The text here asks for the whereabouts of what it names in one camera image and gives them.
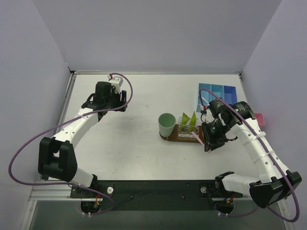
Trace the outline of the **pink plastic drawer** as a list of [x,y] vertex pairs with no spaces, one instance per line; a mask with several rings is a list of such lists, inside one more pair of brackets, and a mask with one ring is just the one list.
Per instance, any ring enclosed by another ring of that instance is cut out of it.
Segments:
[[255,117],[260,127],[265,126],[264,116],[261,113],[255,113]]

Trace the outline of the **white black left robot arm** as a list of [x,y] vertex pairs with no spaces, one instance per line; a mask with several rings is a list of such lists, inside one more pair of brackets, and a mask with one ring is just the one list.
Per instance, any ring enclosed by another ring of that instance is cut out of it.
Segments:
[[99,81],[77,113],[77,120],[71,122],[51,138],[43,138],[39,144],[38,172],[43,176],[56,178],[68,183],[81,185],[87,197],[98,193],[94,175],[78,167],[74,148],[86,132],[98,123],[108,110],[126,110],[127,92],[121,91],[123,79]]

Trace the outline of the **pink white toothbrush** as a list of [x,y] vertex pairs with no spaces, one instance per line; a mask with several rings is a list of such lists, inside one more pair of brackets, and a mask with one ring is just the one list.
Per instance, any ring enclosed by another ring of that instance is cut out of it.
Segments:
[[192,131],[192,135],[200,144],[202,144],[203,147],[205,147],[204,142],[200,139],[200,137],[195,132]]

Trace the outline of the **green toothpaste tube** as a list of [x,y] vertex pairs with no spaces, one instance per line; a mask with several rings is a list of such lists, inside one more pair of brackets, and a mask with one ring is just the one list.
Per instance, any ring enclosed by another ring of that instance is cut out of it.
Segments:
[[193,112],[193,115],[192,115],[192,117],[190,119],[189,127],[190,128],[194,128],[196,126],[196,122],[197,122],[196,113]]
[[180,125],[185,126],[189,120],[190,120],[190,117],[188,117],[185,113],[183,113],[181,117]]

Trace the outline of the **green plastic cup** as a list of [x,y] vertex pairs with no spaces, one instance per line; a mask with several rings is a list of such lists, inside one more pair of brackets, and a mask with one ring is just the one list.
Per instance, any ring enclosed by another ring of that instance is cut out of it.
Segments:
[[161,114],[158,118],[159,133],[162,137],[169,137],[176,124],[176,118],[170,113]]

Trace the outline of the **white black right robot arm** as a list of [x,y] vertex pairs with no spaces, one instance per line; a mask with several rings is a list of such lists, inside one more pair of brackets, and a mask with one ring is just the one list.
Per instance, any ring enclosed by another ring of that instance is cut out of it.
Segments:
[[292,172],[278,158],[261,131],[250,106],[244,102],[225,105],[215,99],[209,102],[206,113],[211,122],[202,123],[205,152],[213,151],[229,142],[227,132],[232,131],[250,156],[258,172],[257,178],[226,172],[216,176],[220,192],[236,192],[250,196],[260,208],[287,198],[290,186],[296,189],[302,178]]

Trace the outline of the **clear textured plastic holder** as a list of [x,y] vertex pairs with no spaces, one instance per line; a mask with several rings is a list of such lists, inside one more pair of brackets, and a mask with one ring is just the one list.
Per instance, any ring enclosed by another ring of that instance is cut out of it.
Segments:
[[[192,134],[192,131],[190,131],[190,121],[191,119],[185,124],[181,124],[182,117],[178,118],[178,128],[177,128],[177,133],[178,133],[178,138],[179,139],[188,139],[188,140],[196,140],[194,135]],[[197,135],[199,135],[199,119],[196,118],[196,124],[193,129],[193,132]]]

